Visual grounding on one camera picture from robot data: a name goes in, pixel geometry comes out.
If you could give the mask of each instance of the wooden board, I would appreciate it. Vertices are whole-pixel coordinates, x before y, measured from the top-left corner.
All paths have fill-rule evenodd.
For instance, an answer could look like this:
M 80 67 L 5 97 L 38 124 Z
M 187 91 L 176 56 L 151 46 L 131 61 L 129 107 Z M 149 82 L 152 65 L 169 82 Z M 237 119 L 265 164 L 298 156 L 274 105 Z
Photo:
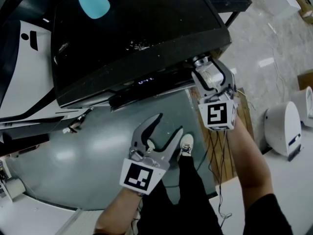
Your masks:
M 189 89 L 190 94 L 193 98 L 199 99 L 199 93 L 197 89 Z M 235 95 L 240 99 L 239 106 L 237 108 L 237 113 L 246 129 L 253 136 L 253 128 L 251 123 L 250 111 L 248 107 L 247 99 L 241 93 L 236 93 Z M 207 159 L 210 163 L 210 169 L 214 175 L 215 184 L 218 185 L 219 182 L 224 183 L 237 176 L 236 168 L 234 164 L 233 157 L 231 155 L 231 150 L 229 148 L 229 142 L 227 137 L 224 137 L 224 132 L 210 131 L 206 129 L 203 125 L 200 111 L 197 109 L 198 119 L 201 126 L 203 138 L 205 141 L 205 148 L 208 150 Z

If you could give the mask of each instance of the forearm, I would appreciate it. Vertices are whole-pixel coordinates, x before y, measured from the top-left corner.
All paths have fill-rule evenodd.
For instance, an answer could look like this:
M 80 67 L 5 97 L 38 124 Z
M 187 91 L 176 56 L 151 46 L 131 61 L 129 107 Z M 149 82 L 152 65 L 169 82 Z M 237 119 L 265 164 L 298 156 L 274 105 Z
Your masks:
M 106 208 L 96 223 L 96 233 L 124 234 L 134 218 L 141 197 L 134 191 L 123 188 Z
M 247 209 L 258 198 L 273 192 L 270 170 L 239 117 L 227 137 Z

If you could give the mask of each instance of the black pants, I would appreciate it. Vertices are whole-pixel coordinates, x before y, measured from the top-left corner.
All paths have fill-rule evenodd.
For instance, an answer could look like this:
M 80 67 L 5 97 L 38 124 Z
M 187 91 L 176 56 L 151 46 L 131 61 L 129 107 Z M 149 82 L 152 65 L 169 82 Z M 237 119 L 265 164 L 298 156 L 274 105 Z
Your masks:
M 143 197 L 138 234 L 211 234 L 222 235 L 217 216 L 205 193 L 192 157 L 179 159 L 180 200 L 174 206 L 162 181 L 149 196 Z

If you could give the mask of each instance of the shoe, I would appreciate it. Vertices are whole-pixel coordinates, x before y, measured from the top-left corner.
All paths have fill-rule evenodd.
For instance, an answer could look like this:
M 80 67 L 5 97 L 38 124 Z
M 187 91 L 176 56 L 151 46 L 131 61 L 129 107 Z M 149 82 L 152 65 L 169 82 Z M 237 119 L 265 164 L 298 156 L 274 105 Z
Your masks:
M 147 150 L 148 153 L 150 153 L 156 148 L 155 144 L 150 139 L 147 140 L 147 145 L 149 147 Z
M 190 134 L 185 134 L 180 140 L 180 153 L 178 156 L 178 160 L 180 156 L 191 157 L 191 151 L 194 146 L 194 138 Z

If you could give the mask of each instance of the black sleeve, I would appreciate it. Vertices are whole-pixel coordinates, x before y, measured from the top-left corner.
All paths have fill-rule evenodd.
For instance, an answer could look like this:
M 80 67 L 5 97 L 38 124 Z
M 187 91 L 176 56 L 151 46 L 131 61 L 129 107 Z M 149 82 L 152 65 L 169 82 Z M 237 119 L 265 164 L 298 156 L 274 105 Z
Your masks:
M 251 234 L 292 235 L 291 226 L 280 210 L 274 194 L 260 198 L 247 210 L 244 235 Z

